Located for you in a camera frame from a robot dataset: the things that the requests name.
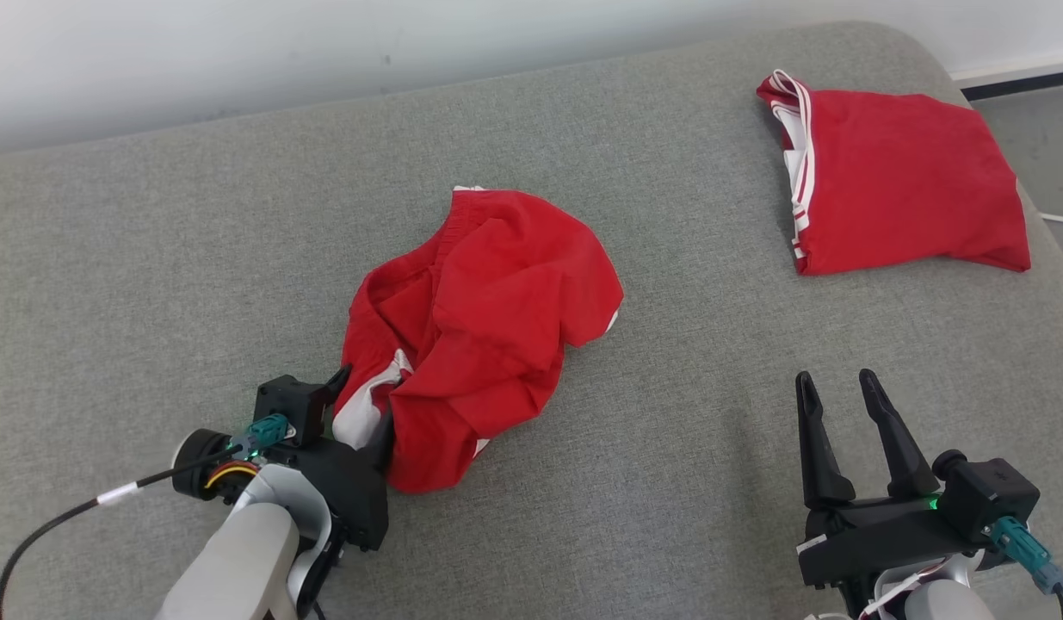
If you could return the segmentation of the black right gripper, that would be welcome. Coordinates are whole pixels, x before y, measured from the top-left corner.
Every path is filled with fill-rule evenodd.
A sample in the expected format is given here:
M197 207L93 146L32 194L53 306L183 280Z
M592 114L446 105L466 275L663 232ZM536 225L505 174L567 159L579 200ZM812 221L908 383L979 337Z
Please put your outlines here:
M807 541L819 538L796 557L803 584L815 589L870 590L888 569L986 549L986 536L979 534L974 541L964 537L931 506L931 499L922 499L940 490L939 479L878 375L861 369L859 385L884 448L892 499L854 501L853 483L841 474L831 451L814 381L806 370L795 378L803 499L811 509Z

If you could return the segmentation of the dark wall baseboard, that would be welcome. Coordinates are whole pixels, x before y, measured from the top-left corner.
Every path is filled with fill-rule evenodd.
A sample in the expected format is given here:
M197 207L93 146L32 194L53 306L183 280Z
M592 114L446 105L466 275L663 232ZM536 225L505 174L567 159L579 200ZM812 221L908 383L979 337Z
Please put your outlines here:
M1003 76L954 78L969 102L986 101L986 99L1003 96L1049 90L1063 87L1063 71L1044 76L1023 76L1006 79Z

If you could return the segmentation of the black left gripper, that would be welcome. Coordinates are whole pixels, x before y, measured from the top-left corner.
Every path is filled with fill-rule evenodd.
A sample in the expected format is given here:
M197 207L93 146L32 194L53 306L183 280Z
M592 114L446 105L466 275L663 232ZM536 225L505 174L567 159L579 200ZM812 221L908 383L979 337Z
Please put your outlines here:
M325 384L326 410L336 409L353 366L343 365ZM361 449L320 438L296 449L292 462L322 495L339 522L345 542L376 552L388 532L388 474L396 443L393 416L382 416Z

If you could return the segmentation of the red shorts with white stripe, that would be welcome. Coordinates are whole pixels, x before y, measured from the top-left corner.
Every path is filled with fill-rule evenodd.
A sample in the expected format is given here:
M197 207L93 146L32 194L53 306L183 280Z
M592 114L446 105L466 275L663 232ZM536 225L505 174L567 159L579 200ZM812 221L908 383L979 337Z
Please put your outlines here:
M453 188L436 234L351 300L331 433L360 449L392 421L391 486L456 486L484 447L546 408L566 349L609 332L623 301L581 220L527 192Z

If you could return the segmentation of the red basketball jersey white sleeves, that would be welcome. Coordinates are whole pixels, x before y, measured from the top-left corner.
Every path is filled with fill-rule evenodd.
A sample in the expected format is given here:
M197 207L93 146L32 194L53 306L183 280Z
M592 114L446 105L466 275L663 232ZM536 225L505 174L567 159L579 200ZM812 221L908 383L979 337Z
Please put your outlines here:
M1017 177L975 110L815 90L780 70L757 96L782 125L800 275L934 257L1029 270Z

